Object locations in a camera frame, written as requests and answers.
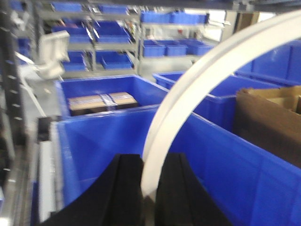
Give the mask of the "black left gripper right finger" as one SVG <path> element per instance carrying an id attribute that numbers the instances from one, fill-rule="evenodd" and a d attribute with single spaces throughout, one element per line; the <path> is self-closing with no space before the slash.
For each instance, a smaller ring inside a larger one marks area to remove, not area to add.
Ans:
<path id="1" fill-rule="evenodd" d="M 201 185 L 184 153 L 168 153 L 156 193 L 157 226 L 230 226 Z"/>

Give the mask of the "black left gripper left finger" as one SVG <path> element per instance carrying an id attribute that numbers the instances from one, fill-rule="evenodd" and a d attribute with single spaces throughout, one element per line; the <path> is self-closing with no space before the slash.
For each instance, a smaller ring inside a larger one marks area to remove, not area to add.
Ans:
<path id="1" fill-rule="evenodd" d="M 143 162 L 138 154 L 117 154 L 105 171 L 77 199 L 44 226 L 142 226 L 140 187 Z"/>

